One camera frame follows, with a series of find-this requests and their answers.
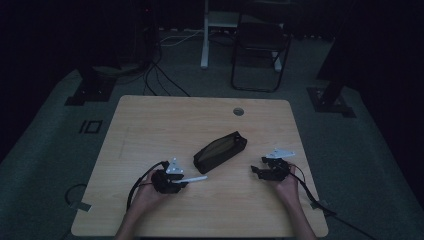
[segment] gray carpet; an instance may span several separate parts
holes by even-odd
[[[225,43],[225,39],[215,40]],[[348,88],[342,93],[357,118],[316,113],[313,109],[306,88],[327,85],[315,77],[331,43],[294,41],[284,82],[275,93],[233,90],[229,83],[231,48],[225,44],[211,43],[209,68],[201,70],[201,46],[201,38],[195,37],[163,47],[159,66],[194,97],[288,100],[318,194],[328,208],[377,239],[424,239],[423,209],[359,94]],[[272,70],[267,74],[275,76]],[[184,95],[160,73],[159,78],[171,95]],[[105,239],[79,238],[69,233],[76,212],[67,206],[64,195],[69,187],[88,182],[119,98],[142,95],[144,83],[142,77],[122,77],[109,102],[64,106],[79,82],[78,73],[72,72],[57,84],[0,165],[0,239]],[[154,71],[149,82],[157,94],[166,95]],[[80,133],[84,121],[99,120],[103,121],[99,133]],[[70,198],[79,200],[82,194],[83,188],[78,188]],[[324,239],[367,239],[333,218],[328,218],[327,223],[329,234]]]

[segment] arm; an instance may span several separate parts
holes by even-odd
[[[295,167],[290,168],[292,174],[295,174],[295,171]],[[288,175],[281,182],[270,183],[286,206],[296,238],[301,240],[317,239],[300,204],[297,179]]]
[[[150,209],[154,208],[161,200],[168,196],[159,193],[151,184],[153,172],[150,172],[145,181],[140,183],[140,187],[132,201],[131,207],[122,220],[121,226],[115,235],[115,240],[127,240],[134,237],[137,221]]]

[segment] wooden table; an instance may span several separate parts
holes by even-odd
[[[237,116],[234,108],[242,108]],[[284,100],[124,96],[109,127],[72,226],[77,236],[113,236],[125,214],[135,181],[155,163],[177,158],[185,178],[201,174],[193,155],[234,131],[248,140],[246,149],[167,198],[141,221],[138,236],[284,237],[293,236],[289,218],[274,190],[250,166],[265,168],[261,157],[274,148],[294,151],[287,158],[305,173],[318,199],[290,104]],[[300,200],[317,234],[328,227],[313,210],[302,187]]]

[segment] chair leg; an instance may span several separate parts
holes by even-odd
[[[275,57],[273,57],[273,59],[272,59],[272,66],[274,66],[275,62],[280,57],[280,54],[281,54],[281,52],[277,52],[277,55]]]
[[[232,69],[231,69],[231,86],[234,89],[237,89],[237,90],[255,91],[255,92],[269,92],[269,93],[275,92],[280,87],[281,82],[282,82],[282,79],[283,79],[284,68],[286,66],[287,57],[289,55],[290,45],[291,45],[291,37],[289,38],[289,40],[287,42],[286,50],[284,51],[284,61],[283,61],[282,65],[281,65],[281,71],[280,71],[280,73],[278,75],[277,84],[272,89],[262,89],[262,88],[239,87],[239,86],[237,86],[235,84],[235,82],[234,82],[234,75],[235,75],[236,58],[237,58],[237,45],[235,44],[234,45],[234,48],[233,48],[233,56],[232,56],[233,66],[232,66]],[[278,57],[280,56],[280,54],[281,54],[281,52],[278,53],[277,57],[274,58],[273,62],[275,62],[278,59]]]
[[[284,61],[283,61],[283,64],[281,65],[281,71],[280,71],[280,74],[278,76],[278,82],[277,82],[277,85],[275,86],[275,88],[273,89],[273,92],[275,90],[277,90],[281,85],[281,80],[283,79],[284,68],[286,67],[287,57],[289,56],[290,44],[291,44],[291,37],[289,38],[289,41],[287,42],[287,47],[286,47],[286,50],[284,52]]]

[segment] chair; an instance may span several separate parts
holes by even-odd
[[[279,88],[293,32],[301,15],[302,8],[300,5],[290,1],[251,0],[244,4],[237,23],[232,53],[231,85],[233,88],[259,92],[274,92]],[[275,87],[263,89],[236,85],[234,75],[239,47],[246,52],[268,52],[269,59],[272,59],[272,66],[279,59],[280,54],[284,52],[284,61]]]

